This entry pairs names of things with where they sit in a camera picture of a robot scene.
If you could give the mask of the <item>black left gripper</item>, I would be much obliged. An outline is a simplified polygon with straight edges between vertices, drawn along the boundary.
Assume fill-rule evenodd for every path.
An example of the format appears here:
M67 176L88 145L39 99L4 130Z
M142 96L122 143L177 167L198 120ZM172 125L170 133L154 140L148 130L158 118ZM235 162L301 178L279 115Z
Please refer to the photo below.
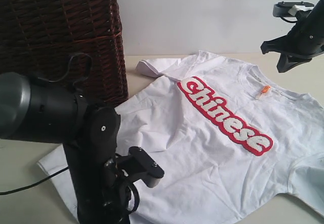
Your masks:
M82 164L75 171L78 222L130 223L130 214L139 206L134 182L141 173L132 155L118 155L101 165Z

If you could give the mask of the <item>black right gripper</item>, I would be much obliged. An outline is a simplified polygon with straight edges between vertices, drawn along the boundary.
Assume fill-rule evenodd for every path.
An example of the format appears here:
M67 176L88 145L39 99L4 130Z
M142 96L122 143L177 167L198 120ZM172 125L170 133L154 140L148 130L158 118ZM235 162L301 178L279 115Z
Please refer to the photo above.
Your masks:
M315 57L323 53L323 11L311 10L296 13L297 24L288 33L294 42L294 50L298 55ZM277 63L279 73L285 73L296 66L310 62L312 59L303 59L289 56L288 37L281 36L273 40L264 41L261 46L263 55L269 52L281 53Z

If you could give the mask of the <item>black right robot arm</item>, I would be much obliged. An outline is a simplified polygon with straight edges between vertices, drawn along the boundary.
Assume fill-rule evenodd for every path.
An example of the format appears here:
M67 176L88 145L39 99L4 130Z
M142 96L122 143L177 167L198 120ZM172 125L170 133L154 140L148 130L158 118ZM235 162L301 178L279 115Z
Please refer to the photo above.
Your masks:
M323 0L308 2L278 2L273 6L273 16L293 24L282 37L264 41L262 54L280 53L277 64L279 73L310 62L323 54Z

